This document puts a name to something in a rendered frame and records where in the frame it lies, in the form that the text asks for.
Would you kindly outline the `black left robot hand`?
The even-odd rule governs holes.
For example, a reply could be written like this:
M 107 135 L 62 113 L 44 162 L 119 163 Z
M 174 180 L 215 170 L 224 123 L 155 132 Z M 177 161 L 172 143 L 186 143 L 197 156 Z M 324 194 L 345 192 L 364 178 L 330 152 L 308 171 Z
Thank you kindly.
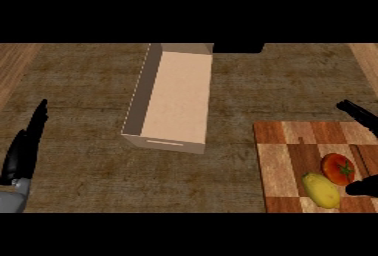
M 3 162 L 0 185 L 11 185 L 14 180 L 32 178 L 38 144 L 47 119 L 47 100 L 42 99 L 35 108 L 28 127 L 19 130 L 11 141 Z

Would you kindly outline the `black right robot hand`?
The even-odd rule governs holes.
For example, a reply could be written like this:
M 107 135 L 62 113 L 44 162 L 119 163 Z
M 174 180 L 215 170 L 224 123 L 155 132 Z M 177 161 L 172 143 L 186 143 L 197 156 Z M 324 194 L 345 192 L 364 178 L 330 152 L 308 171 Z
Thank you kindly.
M 338 102 L 336 108 L 351 116 L 378 138 L 378 117 L 348 100 Z M 353 196 L 366 195 L 378 198 L 378 174 L 367 174 L 360 181 L 351 182 L 345 186 L 345 193 Z

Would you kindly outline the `red tomato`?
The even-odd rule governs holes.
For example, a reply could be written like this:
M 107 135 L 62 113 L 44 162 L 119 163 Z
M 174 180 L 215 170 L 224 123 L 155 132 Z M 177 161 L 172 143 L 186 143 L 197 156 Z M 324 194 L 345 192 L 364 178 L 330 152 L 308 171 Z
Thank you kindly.
M 322 173 L 326 178 L 339 186 L 347 186 L 354 181 L 354 165 L 350 159 L 338 154 L 329 153 L 320 162 Z

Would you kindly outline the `checkered wooden cutting board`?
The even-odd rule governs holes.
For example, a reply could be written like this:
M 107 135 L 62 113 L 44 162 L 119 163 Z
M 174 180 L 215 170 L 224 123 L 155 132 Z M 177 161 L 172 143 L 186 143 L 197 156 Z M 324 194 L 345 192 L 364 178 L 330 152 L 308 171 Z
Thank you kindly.
M 342 186 L 341 206 L 320 208 L 301 182 L 304 173 L 320 172 L 329 153 L 351 160 L 355 180 L 378 174 L 378 138 L 357 122 L 257 121 L 252 131 L 268 213 L 378 213 L 378 198 L 347 195 Z

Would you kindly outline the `open cardboard box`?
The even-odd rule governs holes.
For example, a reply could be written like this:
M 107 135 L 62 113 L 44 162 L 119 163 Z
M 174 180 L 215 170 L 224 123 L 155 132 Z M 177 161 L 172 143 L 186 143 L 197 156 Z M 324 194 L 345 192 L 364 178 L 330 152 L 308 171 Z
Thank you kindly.
M 141 148 L 205 151 L 212 43 L 150 43 L 121 135 Z

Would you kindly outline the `yellow lemon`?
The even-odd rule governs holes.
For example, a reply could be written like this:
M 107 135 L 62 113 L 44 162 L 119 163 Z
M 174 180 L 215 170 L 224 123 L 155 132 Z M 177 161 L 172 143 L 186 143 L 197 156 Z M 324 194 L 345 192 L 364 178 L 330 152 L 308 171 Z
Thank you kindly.
M 314 204 L 324 209 L 338 208 L 341 196 L 329 179 L 319 173 L 308 172 L 301 176 L 301 182 Z

